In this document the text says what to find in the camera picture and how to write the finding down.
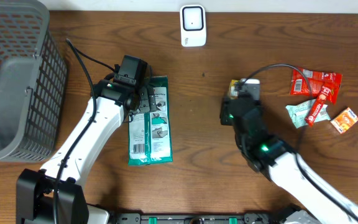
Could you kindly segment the dark green packet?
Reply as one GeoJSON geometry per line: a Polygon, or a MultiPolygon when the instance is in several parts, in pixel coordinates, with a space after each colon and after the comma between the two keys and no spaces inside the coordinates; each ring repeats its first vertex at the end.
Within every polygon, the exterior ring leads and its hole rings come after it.
{"type": "Polygon", "coordinates": [[[173,161],[169,121],[168,78],[153,77],[154,112],[136,114],[129,123],[128,155],[130,166],[146,166],[173,161]]]}

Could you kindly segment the small red Nescafe packet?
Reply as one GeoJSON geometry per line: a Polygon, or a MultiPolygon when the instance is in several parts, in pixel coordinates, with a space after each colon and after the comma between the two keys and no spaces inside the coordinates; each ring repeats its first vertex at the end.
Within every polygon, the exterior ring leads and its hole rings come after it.
{"type": "Polygon", "coordinates": [[[317,115],[323,108],[325,102],[332,101],[332,97],[334,94],[334,85],[331,83],[325,83],[321,87],[321,91],[319,92],[318,96],[316,97],[311,109],[309,110],[309,113],[307,117],[305,118],[306,123],[312,127],[314,125],[314,122],[316,120],[317,115]]]}

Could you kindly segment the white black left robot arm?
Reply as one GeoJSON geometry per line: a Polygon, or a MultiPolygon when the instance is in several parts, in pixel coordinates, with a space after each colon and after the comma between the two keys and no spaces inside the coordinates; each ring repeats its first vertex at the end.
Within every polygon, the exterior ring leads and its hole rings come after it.
{"type": "Polygon", "coordinates": [[[132,114],[155,109],[154,91],[141,84],[100,80],[86,111],[61,148],[38,171],[16,183],[17,223],[108,223],[110,212],[86,202],[89,172],[110,136],[132,114]]]}

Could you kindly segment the small orange tissue pack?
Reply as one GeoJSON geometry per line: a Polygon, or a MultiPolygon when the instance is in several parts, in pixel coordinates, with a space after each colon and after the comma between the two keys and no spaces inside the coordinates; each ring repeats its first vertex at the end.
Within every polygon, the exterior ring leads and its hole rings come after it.
{"type": "Polygon", "coordinates": [[[345,133],[356,122],[358,122],[358,116],[350,108],[346,108],[331,120],[331,124],[340,134],[345,133]]]}

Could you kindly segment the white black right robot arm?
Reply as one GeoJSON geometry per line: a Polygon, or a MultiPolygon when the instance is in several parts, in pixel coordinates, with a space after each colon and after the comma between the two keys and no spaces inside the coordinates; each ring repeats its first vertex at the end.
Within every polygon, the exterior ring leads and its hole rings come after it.
{"type": "Polygon", "coordinates": [[[358,223],[358,205],[322,179],[296,149],[269,133],[259,101],[225,96],[220,120],[233,127],[249,167],[294,196],[320,223],[358,223]]]}

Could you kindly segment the red snack bag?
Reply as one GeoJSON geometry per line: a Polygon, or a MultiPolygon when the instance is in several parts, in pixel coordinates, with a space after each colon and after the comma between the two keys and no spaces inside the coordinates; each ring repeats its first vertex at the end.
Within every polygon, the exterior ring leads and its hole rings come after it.
{"type": "Polygon", "coordinates": [[[331,90],[328,100],[336,104],[342,83],[342,74],[336,72],[319,72],[298,67],[293,70],[291,80],[291,95],[309,95],[310,90],[317,97],[324,85],[331,90]]]}

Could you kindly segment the yellow green juice carton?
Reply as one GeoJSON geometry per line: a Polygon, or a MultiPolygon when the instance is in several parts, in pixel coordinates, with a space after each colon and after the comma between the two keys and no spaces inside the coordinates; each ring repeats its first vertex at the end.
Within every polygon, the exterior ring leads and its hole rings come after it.
{"type": "Polygon", "coordinates": [[[231,80],[231,82],[229,84],[229,90],[227,93],[227,95],[228,95],[228,97],[230,97],[230,99],[238,98],[238,95],[239,95],[238,84],[239,84],[239,80],[231,80]]]}

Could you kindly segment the light green wet wipes pack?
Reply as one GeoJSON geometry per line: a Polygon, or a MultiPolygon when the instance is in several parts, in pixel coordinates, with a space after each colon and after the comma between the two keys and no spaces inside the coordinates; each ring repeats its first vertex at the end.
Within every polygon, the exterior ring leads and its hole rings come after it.
{"type": "MultiPolygon", "coordinates": [[[[299,105],[287,105],[285,108],[288,111],[288,114],[291,118],[293,125],[296,128],[300,128],[302,126],[306,126],[306,115],[308,114],[309,110],[311,109],[315,100],[308,100],[305,102],[300,103],[299,105]]],[[[331,118],[327,114],[326,108],[328,106],[324,105],[319,114],[316,117],[315,123],[320,121],[330,120],[331,118]]]]}

